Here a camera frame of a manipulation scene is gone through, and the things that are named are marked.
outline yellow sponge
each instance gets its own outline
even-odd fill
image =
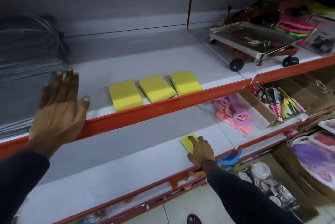
[[[202,86],[189,70],[171,73],[170,79],[179,96],[202,90]]]
[[[192,142],[188,139],[189,136],[194,137],[195,140],[199,142],[197,136],[195,136],[194,133],[188,134],[186,137],[183,137],[183,138],[180,140],[180,142],[183,144],[183,146],[185,147],[185,149],[186,149],[189,153],[193,154],[193,150],[194,150],[194,149],[193,149],[193,144],[192,144]]]
[[[158,74],[141,79],[139,85],[151,103],[169,99],[176,94],[174,89]]]
[[[143,105],[140,93],[132,80],[110,85],[109,93],[116,112]]]

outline tiled floor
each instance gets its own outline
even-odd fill
[[[335,224],[335,205],[318,210],[320,215],[307,224]],[[234,224],[209,185],[195,188],[129,220],[126,224],[186,224],[186,218],[190,213],[196,214],[203,224]]]

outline store shelving unit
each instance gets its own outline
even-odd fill
[[[123,32],[122,35],[106,33],[68,38],[72,49],[70,63],[80,74],[79,95],[90,95],[92,102],[77,142],[67,149],[61,148],[51,159],[51,168],[61,169],[57,165],[63,165],[67,158],[77,158],[76,163],[81,163],[81,156],[73,155],[69,148],[73,151],[78,146],[98,148],[99,144],[107,145],[109,141],[119,139],[120,135],[135,138],[141,130],[155,130],[159,128],[158,125],[168,124],[170,121],[177,121],[184,130],[176,130],[165,141],[128,154],[127,141],[119,139],[124,140],[119,148],[124,148],[115,149],[115,154],[117,155],[116,151],[123,151],[124,154],[118,159],[109,160],[108,163],[85,171],[78,170],[78,173],[69,174],[68,177],[55,178],[48,177],[47,174],[49,180],[39,185],[30,195],[38,200],[28,202],[23,209],[23,217],[32,219],[32,216],[39,216],[40,209],[44,207],[45,216],[50,218],[41,220],[43,223],[66,224],[97,210],[120,204],[119,209],[102,223],[121,223],[185,193],[187,189],[181,190],[183,188],[190,189],[206,183],[204,176],[191,176],[184,181],[190,171],[197,170],[187,160],[185,150],[180,145],[180,139],[187,133],[194,132],[207,138],[216,158],[239,150],[243,151],[243,158],[248,158],[287,140],[285,132],[319,116],[302,115],[278,127],[257,131],[252,137],[245,138],[210,115],[199,113],[196,105],[232,93],[250,91],[253,85],[333,65],[335,55],[320,57],[301,48],[297,54],[300,59],[298,65],[283,68],[282,58],[274,58],[264,61],[262,67],[246,63],[240,72],[232,72],[228,66],[231,59],[229,54],[219,45],[207,43],[208,28],[185,30],[189,26],[191,5],[192,0],[189,3],[187,25],[157,30],[154,33],[126,30],[127,34]],[[140,91],[143,106],[115,112],[107,91],[108,85],[128,79],[138,82],[139,79],[153,74],[161,74],[169,81],[170,73],[185,69],[192,70],[203,86],[202,91],[157,103],[150,103]],[[180,122],[180,117],[184,120],[190,117],[194,126]],[[207,120],[208,124],[201,127],[196,123],[198,120],[195,117],[200,117],[202,121]],[[1,141],[0,159],[18,151],[27,141],[27,135]],[[75,206],[78,201],[83,203],[78,204],[77,208],[62,207],[64,204]],[[62,210],[56,214],[54,209]]]

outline purple plastic item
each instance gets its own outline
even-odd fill
[[[292,146],[295,156],[303,163],[317,165],[327,161],[324,153],[309,144],[296,144]]]
[[[241,106],[239,100],[237,98],[237,94],[230,94],[228,95],[229,103],[232,109],[235,111],[233,115],[234,122],[241,126],[241,125],[249,125],[251,123],[251,116],[249,112],[245,111],[245,107]],[[238,116],[245,116],[245,120],[240,120]]]

